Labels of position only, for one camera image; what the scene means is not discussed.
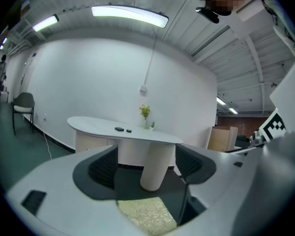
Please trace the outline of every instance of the black object on table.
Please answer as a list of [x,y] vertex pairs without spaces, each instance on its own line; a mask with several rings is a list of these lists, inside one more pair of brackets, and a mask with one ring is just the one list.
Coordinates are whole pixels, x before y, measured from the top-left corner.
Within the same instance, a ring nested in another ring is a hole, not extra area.
[[124,131],[124,129],[123,128],[120,128],[120,127],[115,127],[115,130],[117,130],[117,131]]
[[242,162],[235,162],[234,165],[237,166],[237,167],[241,167],[242,166]]
[[34,216],[46,196],[46,192],[32,190],[22,202],[22,206]]

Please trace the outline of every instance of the table pedestal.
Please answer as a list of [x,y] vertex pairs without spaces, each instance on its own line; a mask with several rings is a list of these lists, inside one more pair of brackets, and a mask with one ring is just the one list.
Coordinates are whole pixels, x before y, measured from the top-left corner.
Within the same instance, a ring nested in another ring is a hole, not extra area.
[[134,139],[118,141],[118,163],[132,166],[143,166],[150,142]]
[[140,185],[146,191],[157,191],[173,156],[175,144],[151,143],[144,163]]

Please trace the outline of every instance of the textured mat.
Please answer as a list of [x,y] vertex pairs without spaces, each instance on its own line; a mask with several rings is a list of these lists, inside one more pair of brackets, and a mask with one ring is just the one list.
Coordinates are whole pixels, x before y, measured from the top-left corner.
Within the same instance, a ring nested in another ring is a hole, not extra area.
[[140,170],[117,169],[115,176],[117,200],[130,201],[159,197],[177,222],[184,199],[185,183],[174,171],[167,171],[161,187],[155,192],[147,192],[140,186],[141,175]]
[[176,221],[159,197],[118,201],[118,206],[128,219],[148,235],[163,235],[177,227]]

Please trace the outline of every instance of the white ceiling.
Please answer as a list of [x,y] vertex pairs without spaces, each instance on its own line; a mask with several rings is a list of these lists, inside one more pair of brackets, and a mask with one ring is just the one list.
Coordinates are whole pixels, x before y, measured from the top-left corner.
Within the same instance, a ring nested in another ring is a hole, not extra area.
[[[162,29],[124,18],[93,17],[90,7],[99,4],[132,5],[169,17]],[[11,31],[16,47],[10,55],[45,40],[50,35],[77,28],[120,28],[170,43],[199,65],[216,74],[218,95],[241,114],[262,115],[274,110],[269,99],[274,82],[279,84],[294,57],[269,25],[238,39],[221,20],[210,23],[195,12],[199,0],[30,0],[30,10]],[[57,14],[59,22],[35,33],[31,26]],[[230,115],[218,106],[218,115]]]

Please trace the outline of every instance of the gray floor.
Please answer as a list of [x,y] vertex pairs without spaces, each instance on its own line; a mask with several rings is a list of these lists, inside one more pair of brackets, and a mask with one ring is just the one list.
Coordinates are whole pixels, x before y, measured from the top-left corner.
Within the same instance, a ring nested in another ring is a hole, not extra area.
[[[32,131],[21,115],[15,115],[14,136],[11,104],[0,103],[0,184],[7,191],[38,165],[50,160],[44,137]],[[71,153],[48,141],[53,158]],[[118,169],[115,189],[119,200],[160,197],[177,221],[184,197],[185,184],[174,171],[168,171],[160,189],[149,193],[140,188],[142,171]]]
[[142,171],[118,169],[115,176],[115,190],[119,200],[138,200],[160,197],[172,217],[179,219],[184,198],[185,183],[174,171],[167,171],[161,187],[155,192],[140,187]]
[[[0,184],[7,191],[38,165],[50,160],[45,138],[19,114],[15,115],[14,136],[11,104],[0,103]],[[48,141],[53,158],[71,153]]]

